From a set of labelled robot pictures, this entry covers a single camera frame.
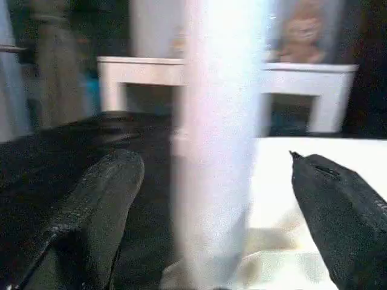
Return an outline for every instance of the white surface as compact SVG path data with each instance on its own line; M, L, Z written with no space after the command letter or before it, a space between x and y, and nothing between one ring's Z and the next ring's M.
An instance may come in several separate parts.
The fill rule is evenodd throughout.
M161 59L150 57L120 57L120 56L99 56L98 62L111 63L146 63L154 65L184 65L183 59Z
M278 228L284 219L300 226L296 239L298 248L315 247L305 220L299 211L291 184L292 159L289 150L301 155L319 154L356 171L380 196L387 199L385 170L387 141L323 139L323 138L261 138L256 140L255 166L250 189L252 209L250 228Z
M294 196L291 184L293 162L289 150L303 156L319 154L356 171L387 200L387 141L276 137L260 138L255 142L248 222L250 234L238 280L247 289L335 289L328 280L327 269L321 264L317 247ZM314 256L304 268L299 267L300 260L296 257L299 253ZM177 279L182 275L178 267L174 264L166 269L168 281L165 285L170 289L181 286ZM293 284L289 281L290 272ZM312 280L320 280L320 283L310 283L307 275L314 277Z
M246 289L337 290L319 253L261 251L243 258L239 278Z
M310 63L266 63L266 71L305 71L314 73L354 73L357 71L357 65L327 65Z

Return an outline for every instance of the black fabric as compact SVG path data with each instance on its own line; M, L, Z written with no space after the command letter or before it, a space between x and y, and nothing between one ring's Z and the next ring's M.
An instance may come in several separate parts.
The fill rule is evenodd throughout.
M62 181L65 171L57 168L55 178ZM7 235L1 245L13 246L1 255L3 287L106 289L143 175L139 155L116 150L91 166L71 191L61 182L52 188L45 174L8 185L1 213L11 219L2 221Z
M40 210L42 203L51 208L58 195L72 192L85 170L102 156L128 149L140 154L145 177L128 214L114 284L118 290L154 289L171 250L170 128L170 117L114 112L0 145L0 267L7 259L4 253L11 257L32 234L25 224L40 227L49 217ZM35 180L36 192L46 193L39 201L13 191L18 187L19 192L29 192L29 180ZM17 212L7 206L10 195L16 198ZM3 227L4 222L11 226Z

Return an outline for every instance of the white pole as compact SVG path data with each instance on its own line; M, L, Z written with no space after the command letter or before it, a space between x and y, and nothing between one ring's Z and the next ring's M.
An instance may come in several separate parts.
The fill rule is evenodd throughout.
M266 0L187 0L184 157L175 224L197 289L234 288L244 249L254 137L265 121L260 72Z

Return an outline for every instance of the white shelf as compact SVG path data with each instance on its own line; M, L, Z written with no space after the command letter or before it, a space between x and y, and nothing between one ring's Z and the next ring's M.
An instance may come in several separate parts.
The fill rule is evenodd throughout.
M148 57L120 57L100 56L97 58L101 63L142 63L148 65L184 65L183 59L159 59Z
M184 65L183 59L164 59L147 57L98 57L101 63L137 63L148 65ZM357 70L357 65L330 65L330 64L310 64L310 63L266 63L265 71L303 71L314 73L352 73Z

